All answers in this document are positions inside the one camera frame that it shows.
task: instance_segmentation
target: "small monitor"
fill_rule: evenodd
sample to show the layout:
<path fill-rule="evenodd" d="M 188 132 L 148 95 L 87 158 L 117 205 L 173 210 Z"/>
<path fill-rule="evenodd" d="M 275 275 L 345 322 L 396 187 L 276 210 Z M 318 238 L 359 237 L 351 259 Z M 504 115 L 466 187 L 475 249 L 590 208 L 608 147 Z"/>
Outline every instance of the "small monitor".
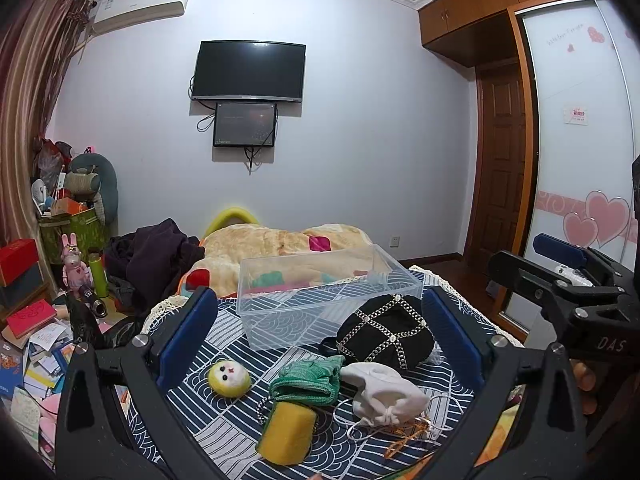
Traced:
<path fill-rule="evenodd" d="M 272 148 L 276 135 L 275 103 L 218 102 L 213 145 L 230 148 Z"/>

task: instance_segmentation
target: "green bag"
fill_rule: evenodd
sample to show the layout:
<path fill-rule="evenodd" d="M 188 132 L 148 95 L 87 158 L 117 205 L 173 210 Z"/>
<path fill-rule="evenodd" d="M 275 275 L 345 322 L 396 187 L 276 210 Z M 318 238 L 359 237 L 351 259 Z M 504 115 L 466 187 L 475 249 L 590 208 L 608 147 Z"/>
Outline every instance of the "green bag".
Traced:
<path fill-rule="evenodd" d="M 338 399 L 343 363 L 344 355 L 293 361 L 280 369 L 279 377 L 269 385 L 269 393 L 274 402 L 329 406 Z"/>
<path fill-rule="evenodd" d="M 50 264 L 62 264 L 62 235 L 76 233 L 78 249 L 82 252 L 82 260 L 87 263 L 89 247 L 103 249 L 107 244 L 106 228 L 98 220 L 95 209 L 91 208 L 75 215 L 62 214 L 38 218 L 42 243 Z"/>

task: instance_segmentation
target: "red box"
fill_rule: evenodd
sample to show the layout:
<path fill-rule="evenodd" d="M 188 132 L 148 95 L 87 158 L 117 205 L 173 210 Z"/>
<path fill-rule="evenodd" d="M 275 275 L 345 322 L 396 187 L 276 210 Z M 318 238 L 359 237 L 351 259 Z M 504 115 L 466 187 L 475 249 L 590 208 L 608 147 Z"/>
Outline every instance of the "red box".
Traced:
<path fill-rule="evenodd" d="M 7 286 L 38 261 L 36 240 L 14 240 L 0 249 L 0 285 Z"/>

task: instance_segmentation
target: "red book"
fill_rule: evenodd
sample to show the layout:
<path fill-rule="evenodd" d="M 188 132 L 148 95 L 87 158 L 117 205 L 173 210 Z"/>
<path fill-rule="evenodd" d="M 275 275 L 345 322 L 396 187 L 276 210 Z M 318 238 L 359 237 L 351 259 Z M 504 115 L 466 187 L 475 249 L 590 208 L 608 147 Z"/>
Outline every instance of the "red book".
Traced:
<path fill-rule="evenodd" d="M 15 314 L 11 314 L 6 323 L 14 337 L 20 339 L 29 330 L 34 330 L 56 317 L 56 309 L 46 300 L 38 300 Z"/>
<path fill-rule="evenodd" d="M 38 261 L 36 240 L 14 240 L 0 249 L 0 285 L 7 286 Z"/>

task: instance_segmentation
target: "sliding wardrobe door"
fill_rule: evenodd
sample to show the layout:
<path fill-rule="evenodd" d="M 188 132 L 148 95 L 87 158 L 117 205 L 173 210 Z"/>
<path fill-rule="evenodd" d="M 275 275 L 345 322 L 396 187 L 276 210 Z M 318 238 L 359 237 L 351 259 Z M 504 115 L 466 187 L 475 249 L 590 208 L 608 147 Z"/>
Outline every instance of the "sliding wardrobe door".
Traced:
<path fill-rule="evenodd" d="M 634 157 L 636 157 L 640 155 L 640 50 L 638 50 L 638 44 L 631 34 L 631 29 L 623 23 L 613 6 L 607 0 L 597 0 L 596 3 L 607 23 L 625 77 L 634 127 Z M 638 243 L 638 222 L 633 218 L 633 214 L 631 216 L 629 236 L 622 256 L 622 264 L 628 269 L 634 270 Z"/>
<path fill-rule="evenodd" d="M 548 269 L 546 233 L 621 261 L 630 235 L 634 135 L 625 80 L 593 0 L 524 12 L 538 104 L 538 180 L 524 256 Z M 539 307 L 513 295 L 505 314 L 530 328 Z"/>

